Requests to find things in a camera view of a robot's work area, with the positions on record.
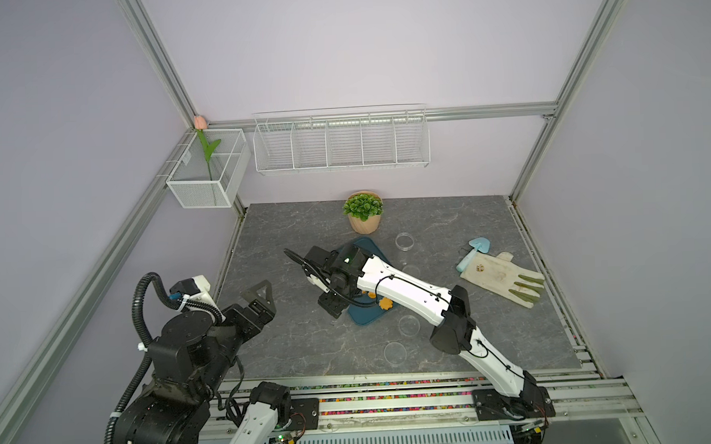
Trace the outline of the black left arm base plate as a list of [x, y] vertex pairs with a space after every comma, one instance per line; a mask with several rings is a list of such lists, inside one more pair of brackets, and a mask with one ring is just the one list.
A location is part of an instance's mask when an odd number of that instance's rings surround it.
[[292, 399], [278, 409], [278, 431], [317, 430], [320, 418], [320, 400], [314, 398]]

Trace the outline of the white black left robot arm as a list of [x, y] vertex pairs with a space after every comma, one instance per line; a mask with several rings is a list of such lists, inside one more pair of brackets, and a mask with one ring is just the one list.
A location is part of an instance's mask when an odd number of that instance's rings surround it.
[[[149, 288], [176, 312], [156, 337], [143, 315]], [[223, 310], [193, 298], [195, 288], [183, 280], [166, 290], [156, 272], [139, 280], [131, 315], [144, 357], [109, 416], [103, 444], [198, 444], [226, 373], [242, 364], [241, 346], [276, 316], [268, 280], [244, 291], [247, 306]]]

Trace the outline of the clear jar lid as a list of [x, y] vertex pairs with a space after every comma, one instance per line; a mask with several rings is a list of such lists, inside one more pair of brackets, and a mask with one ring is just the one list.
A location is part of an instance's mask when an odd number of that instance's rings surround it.
[[384, 359], [393, 367], [399, 367], [407, 360], [407, 350], [400, 342], [389, 342], [383, 349]]
[[418, 266], [408, 264], [406, 267], [404, 267], [403, 272], [406, 273], [407, 275], [414, 277], [414, 278], [420, 278], [421, 277], [421, 270]]
[[416, 316], [402, 316], [398, 322], [398, 330], [404, 337], [412, 338], [419, 334], [421, 323]]

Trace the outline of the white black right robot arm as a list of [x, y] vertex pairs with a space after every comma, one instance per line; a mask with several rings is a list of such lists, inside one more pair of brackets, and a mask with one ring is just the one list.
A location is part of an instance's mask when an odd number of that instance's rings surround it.
[[432, 285], [354, 244], [339, 250], [313, 246], [300, 266], [323, 291], [319, 305], [333, 317], [341, 316], [347, 306], [366, 308], [358, 298], [372, 293], [376, 302], [391, 300], [433, 325], [429, 341], [434, 348], [462, 357], [490, 381], [491, 397], [482, 404], [495, 418], [519, 421], [556, 415], [547, 389], [486, 339], [472, 317], [463, 287]]

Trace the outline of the clear cookie jar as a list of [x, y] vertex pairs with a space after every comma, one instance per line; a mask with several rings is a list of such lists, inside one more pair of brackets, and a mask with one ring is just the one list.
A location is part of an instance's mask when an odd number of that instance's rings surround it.
[[408, 232], [401, 232], [395, 238], [395, 244], [398, 250], [398, 263], [400, 267], [405, 267], [409, 263], [410, 252], [416, 245], [415, 238]]

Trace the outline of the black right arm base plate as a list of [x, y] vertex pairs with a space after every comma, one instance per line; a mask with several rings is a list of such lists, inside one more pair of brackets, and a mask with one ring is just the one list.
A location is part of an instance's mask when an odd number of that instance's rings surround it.
[[500, 395], [495, 389], [477, 389], [472, 392], [472, 399], [480, 421], [523, 421], [556, 416], [547, 388], [531, 384], [516, 398]]

